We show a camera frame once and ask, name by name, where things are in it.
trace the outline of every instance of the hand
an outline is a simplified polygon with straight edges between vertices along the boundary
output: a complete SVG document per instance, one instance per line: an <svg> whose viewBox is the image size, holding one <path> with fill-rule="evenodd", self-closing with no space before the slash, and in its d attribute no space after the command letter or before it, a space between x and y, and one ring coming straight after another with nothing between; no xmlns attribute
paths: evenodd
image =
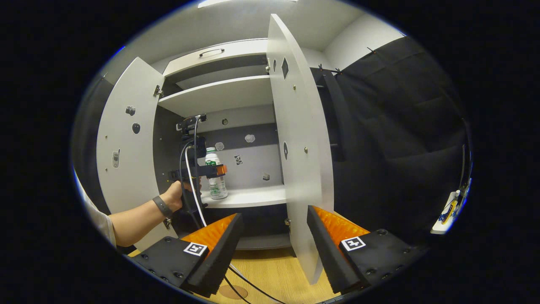
<svg viewBox="0 0 540 304"><path fill-rule="evenodd" d="M184 189L188 190L189 192L193 192L193 189L191 189L191 185L189 182L184 182ZM180 181L175 181L172 183L172 185L167 189L167 191L163 194L161 194L159 197L165 202L167 207L169 207L173 212L177 211L178 209L182 208L182 183Z"/></svg>

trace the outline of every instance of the ceiling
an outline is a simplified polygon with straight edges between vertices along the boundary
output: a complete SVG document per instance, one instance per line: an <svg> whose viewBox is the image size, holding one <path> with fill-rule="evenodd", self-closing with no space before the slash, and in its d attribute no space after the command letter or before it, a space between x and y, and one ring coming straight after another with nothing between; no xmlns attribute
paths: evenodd
<svg viewBox="0 0 540 304"><path fill-rule="evenodd" d="M170 13L134 38L104 67L106 78L115 83L135 57L152 64L214 44L267 37L270 14L278 14L300 47L324 51L364 14L337 0L231 0L197 9L201 1Z"/></svg>

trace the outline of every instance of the human arm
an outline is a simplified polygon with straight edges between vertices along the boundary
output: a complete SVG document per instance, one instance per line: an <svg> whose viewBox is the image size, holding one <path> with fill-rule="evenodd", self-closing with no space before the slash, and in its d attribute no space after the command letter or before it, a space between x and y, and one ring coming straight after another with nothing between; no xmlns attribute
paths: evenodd
<svg viewBox="0 0 540 304"><path fill-rule="evenodd" d="M175 181L169 189L159 197L173 211L182 208L182 183ZM189 183L184 188L192 191ZM112 221L116 244L128 247L140 241L155 226L165 220L165 216L153 200L130 210L109 215Z"/></svg>

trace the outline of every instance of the sleeve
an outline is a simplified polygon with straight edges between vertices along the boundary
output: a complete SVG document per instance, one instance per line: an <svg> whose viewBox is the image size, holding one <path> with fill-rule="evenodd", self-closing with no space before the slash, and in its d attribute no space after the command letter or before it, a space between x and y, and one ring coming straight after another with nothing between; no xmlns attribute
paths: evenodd
<svg viewBox="0 0 540 304"><path fill-rule="evenodd" d="M79 190L81 199L83 200L83 205L90 216L90 220L96 226L98 231L111 242L113 246L116 246L116 238L114 237L114 229L112 226L111 219L103 212L99 211L94 203L90 200L88 195L83 189L83 186L80 184L77 173L75 174L75 181L77 182L77 188Z"/></svg>

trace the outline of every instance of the ceiling light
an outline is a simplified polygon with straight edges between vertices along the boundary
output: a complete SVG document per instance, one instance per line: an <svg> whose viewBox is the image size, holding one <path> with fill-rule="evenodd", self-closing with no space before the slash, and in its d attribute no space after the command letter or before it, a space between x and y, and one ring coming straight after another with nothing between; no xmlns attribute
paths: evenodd
<svg viewBox="0 0 540 304"><path fill-rule="evenodd" d="M227 1L230 1L230 0L206 0L206 1L202 1L201 3L199 3L199 6L197 8L200 9L200 8L203 8L203 7L206 7L206 6L210 6L212 4L221 3L221 2L227 2Z"/></svg>

